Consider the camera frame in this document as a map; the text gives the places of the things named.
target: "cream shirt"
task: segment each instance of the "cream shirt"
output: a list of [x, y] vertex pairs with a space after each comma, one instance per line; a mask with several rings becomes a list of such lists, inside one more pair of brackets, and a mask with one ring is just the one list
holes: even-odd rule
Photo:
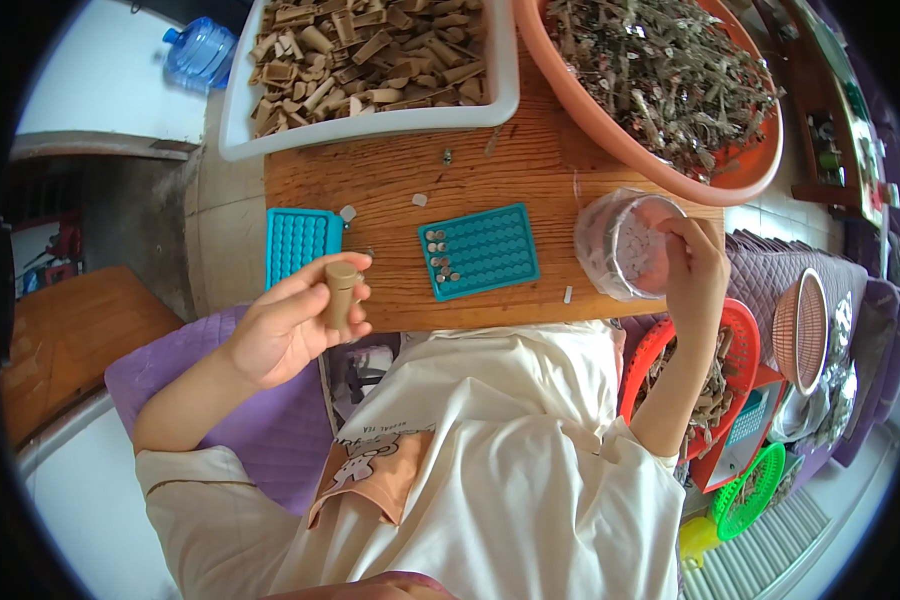
[[144, 450], [137, 477], [170, 573], [201, 599], [388, 570], [461, 600], [675, 598], [684, 490], [677, 457], [614, 418], [621, 343], [586, 321], [406, 344], [340, 430], [318, 518], [266, 498], [228, 448]]

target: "forearm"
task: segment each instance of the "forearm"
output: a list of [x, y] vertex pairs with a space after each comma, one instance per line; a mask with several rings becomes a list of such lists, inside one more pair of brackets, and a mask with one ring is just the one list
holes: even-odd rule
[[704, 387], [712, 352], [680, 345], [630, 420], [633, 436], [656, 456], [680, 452], [690, 414]]
[[133, 452], [185, 452], [257, 390], [219, 349], [146, 402], [133, 428]]

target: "purple quilted mat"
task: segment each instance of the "purple quilted mat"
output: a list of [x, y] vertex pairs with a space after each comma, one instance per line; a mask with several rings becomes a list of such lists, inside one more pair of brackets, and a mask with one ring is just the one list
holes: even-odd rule
[[[726, 256], [730, 259], [730, 283], [726, 294], [745, 304], [760, 330], [760, 362], [777, 368], [771, 332], [777, 299], [796, 282], [807, 267], [819, 273], [826, 294], [826, 314], [832, 318], [837, 302], [849, 291], [853, 305], [853, 325], [867, 287], [867, 270], [841, 256], [828, 254], [803, 242], [764, 239], [747, 230], [726, 235]], [[624, 365], [630, 363], [644, 334], [666, 313], [624, 317], [626, 330]]]
[[[144, 404], [227, 340], [246, 312], [247, 306], [234, 306], [201, 318], [108, 367], [104, 380], [127, 434]], [[233, 450], [261, 492], [293, 515], [303, 515], [332, 441], [320, 368], [313, 361], [287, 383], [254, 394], [199, 447]]]

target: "shirt sleeve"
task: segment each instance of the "shirt sleeve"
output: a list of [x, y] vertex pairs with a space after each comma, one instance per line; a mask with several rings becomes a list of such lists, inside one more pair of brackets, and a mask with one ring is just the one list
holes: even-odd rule
[[270, 592], [300, 517], [267, 498], [232, 450], [143, 450], [136, 474], [146, 516], [184, 598]]
[[618, 416], [603, 436], [600, 458], [603, 522], [595, 535], [600, 563], [626, 573], [614, 597], [675, 598], [677, 534], [685, 492], [676, 479], [678, 457], [657, 456]]

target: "right hand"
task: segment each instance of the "right hand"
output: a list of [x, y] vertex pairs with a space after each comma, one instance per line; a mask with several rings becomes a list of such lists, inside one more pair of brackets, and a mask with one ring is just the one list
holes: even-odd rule
[[705, 219], [675, 217], [656, 228], [667, 236], [667, 311], [678, 345], [710, 355], [731, 278], [723, 240]]
[[[324, 268], [338, 260], [352, 263], [360, 271], [372, 263], [372, 258], [357, 252], [313, 260], [258, 297], [230, 338], [215, 350], [252, 391], [289, 381], [326, 349], [371, 333], [371, 324], [365, 321], [367, 313], [356, 303], [350, 307], [348, 329], [338, 331], [324, 323], [321, 313], [330, 302]], [[354, 300], [370, 296], [370, 286], [358, 281]]]

